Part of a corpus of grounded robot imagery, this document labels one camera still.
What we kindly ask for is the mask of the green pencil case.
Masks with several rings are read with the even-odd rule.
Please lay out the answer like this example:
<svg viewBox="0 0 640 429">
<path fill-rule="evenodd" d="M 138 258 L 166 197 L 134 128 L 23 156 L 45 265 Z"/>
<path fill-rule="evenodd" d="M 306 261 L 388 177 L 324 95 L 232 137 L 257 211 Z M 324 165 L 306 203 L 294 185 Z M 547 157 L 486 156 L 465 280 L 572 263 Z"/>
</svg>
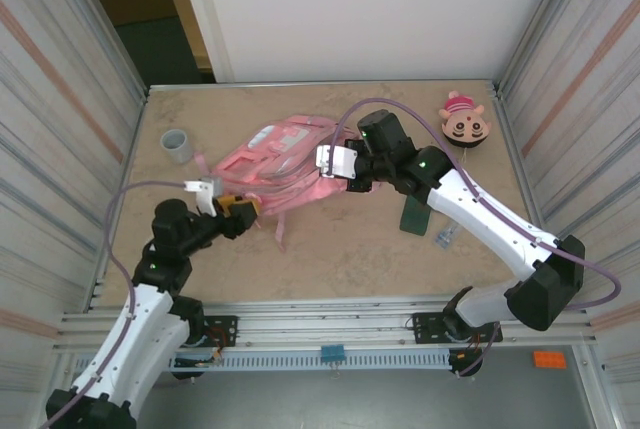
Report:
<svg viewBox="0 0 640 429">
<path fill-rule="evenodd" d="M 431 208 L 413 196 L 405 199 L 399 229 L 416 236 L 425 236 L 431 216 Z"/>
</svg>

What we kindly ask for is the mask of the pink cartoon plush toy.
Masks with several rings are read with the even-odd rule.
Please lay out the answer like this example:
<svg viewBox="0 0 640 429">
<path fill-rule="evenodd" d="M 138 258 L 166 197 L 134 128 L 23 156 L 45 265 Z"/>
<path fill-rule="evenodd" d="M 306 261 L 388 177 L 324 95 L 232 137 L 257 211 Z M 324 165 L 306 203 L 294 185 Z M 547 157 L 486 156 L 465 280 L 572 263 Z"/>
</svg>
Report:
<svg viewBox="0 0 640 429">
<path fill-rule="evenodd" d="M 441 131 L 447 141 L 462 150 L 461 161 L 465 162 L 470 149 L 481 145 L 491 132 L 491 123 L 483 115 L 485 107 L 476 105 L 474 99 L 450 91 L 444 107 L 438 111 Z"/>
</svg>

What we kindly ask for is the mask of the clear plastic box white card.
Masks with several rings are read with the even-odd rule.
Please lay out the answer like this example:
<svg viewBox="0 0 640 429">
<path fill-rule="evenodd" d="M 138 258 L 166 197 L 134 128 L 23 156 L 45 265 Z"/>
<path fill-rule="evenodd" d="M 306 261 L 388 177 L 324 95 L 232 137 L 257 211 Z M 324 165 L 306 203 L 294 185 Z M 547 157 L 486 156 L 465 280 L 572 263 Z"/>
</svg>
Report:
<svg viewBox="0 0 640 429">
<path fill-rule="evenodd" d="M 436 244 L 442 249 L 447 249 L 456 240 L 460 230 L 458 223 L 450 222 L 437 234 Z"/>
</svg>

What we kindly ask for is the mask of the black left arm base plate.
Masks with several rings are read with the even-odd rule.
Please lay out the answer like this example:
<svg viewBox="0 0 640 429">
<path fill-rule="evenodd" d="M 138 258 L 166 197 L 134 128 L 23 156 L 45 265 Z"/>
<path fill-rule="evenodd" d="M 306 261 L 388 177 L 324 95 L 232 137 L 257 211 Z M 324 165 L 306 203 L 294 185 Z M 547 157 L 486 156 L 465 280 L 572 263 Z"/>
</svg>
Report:
<svg viewBox="0 0 640 429">
<path fill-rule="evenodd" d="M 197 343 L 197 347 L 235 347 L 239 332 L 238 323 L 237 316 L 206 316 L 203 336 Z"/>
</svg>

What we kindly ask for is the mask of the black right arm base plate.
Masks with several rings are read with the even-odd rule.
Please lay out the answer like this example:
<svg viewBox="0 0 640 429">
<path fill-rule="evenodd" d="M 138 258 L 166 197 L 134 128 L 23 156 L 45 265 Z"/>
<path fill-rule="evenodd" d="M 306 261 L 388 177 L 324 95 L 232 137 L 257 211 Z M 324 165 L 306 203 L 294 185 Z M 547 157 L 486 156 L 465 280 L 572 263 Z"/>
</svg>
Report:
<svg viewBox="0 0 640 429">
<path fill-rule="evenodd" d="M 488 343 L 494 331 L 494 324 L 480 328 L 451 331 L 445 323 L 445 315 L 440 312 L 414 313 L 409 329 L 417 344 L 469 344 Z"/>
</svg>

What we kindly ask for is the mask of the aluminium frame rail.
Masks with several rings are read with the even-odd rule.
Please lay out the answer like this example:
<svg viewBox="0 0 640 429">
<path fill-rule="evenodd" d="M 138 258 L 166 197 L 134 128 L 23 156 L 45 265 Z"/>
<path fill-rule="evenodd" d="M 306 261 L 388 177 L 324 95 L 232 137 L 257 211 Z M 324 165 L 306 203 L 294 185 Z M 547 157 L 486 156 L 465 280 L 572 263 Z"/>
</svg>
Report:
<svg viewBox="0 0 640 429">
<path fill-rule="evenodd" d="M 325 344 L 349 348 L 414 345 L 410 316 L 440 312 L 450 296 L 359 297 L 293 301 L 215 303 L 207 316 L 237 316 L 236 349 L 313 349 Z M 64 314 L 54 341 L 56 352 L 97 351 L 115 322 L 119 308 L 101 306 L 85 314 Z M 586 312 L 561 314 L 545 332 L 520 322 L 501 323 L 505 347 L 594 345 L 596 336 Z"/>
</svg>

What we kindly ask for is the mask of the grey cup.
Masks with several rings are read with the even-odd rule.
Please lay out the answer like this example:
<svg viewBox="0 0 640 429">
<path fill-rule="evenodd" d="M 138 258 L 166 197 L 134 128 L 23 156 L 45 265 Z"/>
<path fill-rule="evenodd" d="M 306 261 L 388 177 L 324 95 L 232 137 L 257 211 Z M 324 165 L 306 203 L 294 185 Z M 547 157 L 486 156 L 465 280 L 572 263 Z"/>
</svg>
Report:
<svg viewBox="0 0 640 429">
<path fill-rule="evenodd" d="M 181 129 L 170 129 L 160 138 L 160 145 L 175 164 L 186 164 L 194 155 L 187 133 Z"/>
</svg>

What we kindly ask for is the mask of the pink backpack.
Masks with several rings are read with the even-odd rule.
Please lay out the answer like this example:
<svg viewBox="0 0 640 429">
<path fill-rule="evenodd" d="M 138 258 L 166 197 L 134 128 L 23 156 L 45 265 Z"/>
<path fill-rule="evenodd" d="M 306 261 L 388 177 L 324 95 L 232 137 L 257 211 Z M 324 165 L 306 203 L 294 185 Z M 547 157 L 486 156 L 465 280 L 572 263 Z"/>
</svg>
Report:
<svg viewBox="0 0 640 429">
<path fill-rule="evenodd" d="M 256 200 L 263 217 L 276 216 L 282 245 L 288 211 L 347 189 L 345 179 L 323 177 L 316 167 L 316 148 L 331 143 L 337 126 L 326 117 L 294 115 L 265 126 L 214 166 L 198 152 L 194 160 L 204 176 L 222 180 L 226 194 Z"/>
</svg>

